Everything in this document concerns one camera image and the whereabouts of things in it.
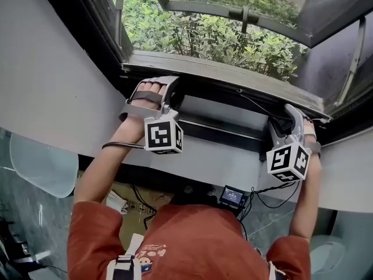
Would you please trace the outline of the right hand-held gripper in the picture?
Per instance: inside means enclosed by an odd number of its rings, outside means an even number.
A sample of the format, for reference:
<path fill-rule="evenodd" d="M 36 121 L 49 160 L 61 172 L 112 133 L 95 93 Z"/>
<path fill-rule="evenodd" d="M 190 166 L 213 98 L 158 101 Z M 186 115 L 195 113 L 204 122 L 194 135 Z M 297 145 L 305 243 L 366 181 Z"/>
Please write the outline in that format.
<path fill-rule="evenodd" d="M 304 116 L 291 104 L 285 104 L 284 108 L 294 125 L 291 135 L 287 135 L 277 120 L 268 119 L 273 148 L 266 152 L 267 171 L 283 183 L 303 181 L 311 155 L 311 151 L 304 147 Z"/>

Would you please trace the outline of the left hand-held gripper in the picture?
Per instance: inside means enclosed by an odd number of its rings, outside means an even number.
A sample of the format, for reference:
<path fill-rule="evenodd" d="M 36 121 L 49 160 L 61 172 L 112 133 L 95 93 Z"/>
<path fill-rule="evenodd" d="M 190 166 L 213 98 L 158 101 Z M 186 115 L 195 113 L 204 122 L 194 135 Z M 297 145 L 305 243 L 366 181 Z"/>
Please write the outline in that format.
<path fill-rule="evenodd" d="M 156 154 L 182 153 L 184 132 L 178 125 L 178 112 L 170 106 L 171 96 L 178 85 L 179 77 L 161 76 L 140 81 L 122 109 L 121 118 L 131 114 L 143 119 L 145 126 L 146 151 Z M 141 83 L 156 83 L 165 86 L 164 94 L 138 90 Z M 147 100 L 158 105 L 159 109 L 150 109 L 133 105 L 134 100 Z"/>

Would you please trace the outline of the person's left forearm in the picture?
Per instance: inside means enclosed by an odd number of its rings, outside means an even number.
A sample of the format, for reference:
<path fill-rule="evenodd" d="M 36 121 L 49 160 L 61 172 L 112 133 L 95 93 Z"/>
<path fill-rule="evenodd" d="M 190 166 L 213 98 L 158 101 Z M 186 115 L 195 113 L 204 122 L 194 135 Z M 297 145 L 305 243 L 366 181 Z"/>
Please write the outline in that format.
<path fill-rule="evenodd" d="M 144 133 L 143 119 L 129 115 L 110 141 L 136 144 L 143 138 Z M 130 148 L 119 146 L 103 148 L 78 181 L 74 193 L 74 203 L 101 203 L 109 193 L 115 175 L 130 151 Z"/>

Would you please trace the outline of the person's right forearm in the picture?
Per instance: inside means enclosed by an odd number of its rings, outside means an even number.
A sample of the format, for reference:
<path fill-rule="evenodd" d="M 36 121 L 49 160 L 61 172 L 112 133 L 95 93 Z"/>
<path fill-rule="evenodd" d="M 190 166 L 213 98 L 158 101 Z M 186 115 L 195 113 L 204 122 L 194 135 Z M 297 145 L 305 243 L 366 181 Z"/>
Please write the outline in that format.
<path fill-rule="evenodd" d="M 289 235 L 301 237 L 307 242 L 311 240 L 318 216 L 321 178 L 321 161 L 318 155 L 312 155 L 289 229 Z"/>

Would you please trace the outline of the grey metal window stay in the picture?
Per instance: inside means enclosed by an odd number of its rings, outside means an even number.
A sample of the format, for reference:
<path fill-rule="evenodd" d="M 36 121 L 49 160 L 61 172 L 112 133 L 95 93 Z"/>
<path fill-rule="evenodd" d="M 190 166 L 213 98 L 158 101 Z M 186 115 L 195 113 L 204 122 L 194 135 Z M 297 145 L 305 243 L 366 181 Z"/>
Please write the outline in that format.
<path fill-rule="evenodd" d="M 353 58 L 351 60 L 351 64 L 349 67 L 349 72 L 347 74 L 343 88 L 340 91 L 339 97 L 336 99 L 334 103 L 336 107 L 339 107 L 344 103 L 344 100 L 346 99 L 346 96 L 350 90 L 351 84 L 353 82 L 353 79 L 356 74 L 357 67 L 360 61 L 361 53 L 363 50 L 365 31 L 366 31 L 366 18 L 365 16 L 363 16 L 359 19 L 357 42 L 356 42 Z"/>
<path fill-rule="evenodd" d="M 115 0 L 115 42 L 121 46 L 121 18 L 124 0 Z"/>

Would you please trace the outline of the person's left hand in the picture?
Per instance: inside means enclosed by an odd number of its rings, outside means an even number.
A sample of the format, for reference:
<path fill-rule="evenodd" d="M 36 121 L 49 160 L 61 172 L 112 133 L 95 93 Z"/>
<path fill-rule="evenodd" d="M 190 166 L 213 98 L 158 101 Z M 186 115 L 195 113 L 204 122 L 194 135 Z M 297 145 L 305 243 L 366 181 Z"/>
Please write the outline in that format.
<path fill-rule="evenodd" d="M 166 85 L 161 85 L 159 83 L 153 83 L 153 82 L 141 82 L 137 88 L 137 92 L 154 92 L 157 93 L 161 96 L 165 94 L 166 91 Z M 144 107 L 144 108 L 149 108 L 153 110 L 159 110 L 160 105 L 158 103 L 154 103 L 150 100 L 147 99 L 136 99 L 132 100 L 131 102 L 132 105 L 138 106 L 138 107 Z"/>

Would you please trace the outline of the person's right hand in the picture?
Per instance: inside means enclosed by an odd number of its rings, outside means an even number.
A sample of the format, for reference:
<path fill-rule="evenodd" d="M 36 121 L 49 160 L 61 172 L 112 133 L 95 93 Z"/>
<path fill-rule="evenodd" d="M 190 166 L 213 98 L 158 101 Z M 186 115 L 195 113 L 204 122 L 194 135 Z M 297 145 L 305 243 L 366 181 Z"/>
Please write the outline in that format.
<path fill-rule="evenodd" d="M 317 141 L 313 122 L 308 118 L 304 118 L 303 124 L 304 124 L 304 147 L 306 149 L 309 149 L 312 155 L 318 155 L 318 157 L 320 157 L 321 145 Z"/>

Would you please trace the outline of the small fixed glass pane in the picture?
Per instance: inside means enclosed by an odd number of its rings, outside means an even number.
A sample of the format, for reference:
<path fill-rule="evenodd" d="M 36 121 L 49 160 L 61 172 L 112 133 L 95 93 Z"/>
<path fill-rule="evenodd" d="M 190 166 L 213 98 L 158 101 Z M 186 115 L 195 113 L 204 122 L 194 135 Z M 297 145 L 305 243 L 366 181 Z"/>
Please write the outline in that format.
<path fill-rule="evenodd" d="M 180 111 L 248 127 L 256 131 L 263 131 L 268 121 L 268 117 L 264 114 L 192 96 L 185 96 Z"/>

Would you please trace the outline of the green shrub hedge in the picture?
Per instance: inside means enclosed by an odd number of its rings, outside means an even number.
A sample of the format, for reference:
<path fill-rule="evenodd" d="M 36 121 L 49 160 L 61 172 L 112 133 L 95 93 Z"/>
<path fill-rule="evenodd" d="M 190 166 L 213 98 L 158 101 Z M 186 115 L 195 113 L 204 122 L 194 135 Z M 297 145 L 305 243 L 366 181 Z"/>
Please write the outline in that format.
<path fill-rule="evenodd" d="M 137 50 L 221 62 L 281 81 L 296 77 L 306 46 L 256 26 L 241 33 L 235 20 L 199 13 L 168 12 L 158 0 L 124 0 L 122 23 Z"/>

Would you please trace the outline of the small black display device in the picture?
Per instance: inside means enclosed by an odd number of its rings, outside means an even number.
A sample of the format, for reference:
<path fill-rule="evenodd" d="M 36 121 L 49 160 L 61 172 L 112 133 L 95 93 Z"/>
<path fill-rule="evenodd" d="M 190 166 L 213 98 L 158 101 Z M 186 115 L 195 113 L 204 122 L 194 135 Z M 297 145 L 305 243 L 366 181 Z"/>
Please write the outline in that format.
<path fill-rule="evenodd" d="M 241 209 L 245 204 L 247 197 L 245 191 L 225 185 L 219 198 L 219 203 L 234 209 Z"/>

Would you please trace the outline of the translucent white plastic chair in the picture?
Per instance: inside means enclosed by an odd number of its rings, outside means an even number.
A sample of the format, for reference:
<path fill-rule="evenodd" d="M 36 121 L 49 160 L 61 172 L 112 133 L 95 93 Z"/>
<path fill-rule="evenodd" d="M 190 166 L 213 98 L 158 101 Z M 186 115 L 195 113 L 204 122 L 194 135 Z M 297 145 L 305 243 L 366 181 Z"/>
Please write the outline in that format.
<path fill-rule="evenodd" d="M 311 274 L 327 274 L 335 270 L 346 253 L 342 240 L 330 235 L 316 235 L 310 241 Z"/>
<path fill-rule="evenodd" d="M 9 154 L 17 175 L 46 193 L 66 198 L 74 190 L 79 168 L 76 153 L 12 133 Z"/>

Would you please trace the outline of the brown cardboard box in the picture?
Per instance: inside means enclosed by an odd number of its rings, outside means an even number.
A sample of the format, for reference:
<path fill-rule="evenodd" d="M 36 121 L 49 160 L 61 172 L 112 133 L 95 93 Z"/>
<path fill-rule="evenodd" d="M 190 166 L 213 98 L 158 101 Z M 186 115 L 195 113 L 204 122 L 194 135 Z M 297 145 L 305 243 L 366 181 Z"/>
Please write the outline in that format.
<path fill-rule="evenodd" d="M 146 236 L 151 232 L 151 222 L 144 222 L 149 217 L 148 211 L 139 211 L 127 207 L 127 214 L 121 215 L 105 203 L 78 201 L 88 184 L 88 174 L 81 174 L 77 179 L 72 208 L 71 223 L 67 242 L 67 258 L 87 259 L 114 258 L 127 251 L 133 234 Z"/>

